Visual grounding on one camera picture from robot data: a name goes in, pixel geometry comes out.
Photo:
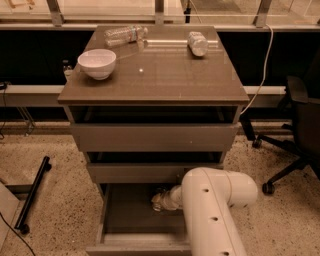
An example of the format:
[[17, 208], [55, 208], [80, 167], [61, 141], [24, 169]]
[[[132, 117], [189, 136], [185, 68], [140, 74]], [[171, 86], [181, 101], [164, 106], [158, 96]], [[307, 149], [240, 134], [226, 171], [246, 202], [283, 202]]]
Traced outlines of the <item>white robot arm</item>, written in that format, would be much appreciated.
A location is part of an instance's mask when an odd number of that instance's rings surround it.
[[247, 256], [230, 209], [252, 205], [257, 196], [255, 181], [245, 173], [198, 167], [153, 196], [152, 204], [156, 211], [183, 212], [192, 256]]

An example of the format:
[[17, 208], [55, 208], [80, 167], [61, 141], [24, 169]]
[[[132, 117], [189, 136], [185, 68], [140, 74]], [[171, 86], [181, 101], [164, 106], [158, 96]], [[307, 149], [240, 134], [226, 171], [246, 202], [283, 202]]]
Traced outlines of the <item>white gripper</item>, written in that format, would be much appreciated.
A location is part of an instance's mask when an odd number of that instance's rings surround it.
[[180, 190], [166, 191], [162, 195], [157, 194], [152, 198], [152, 203], [162, 205], [162, 208], [169, 211], [182, 209], [182, 193]]

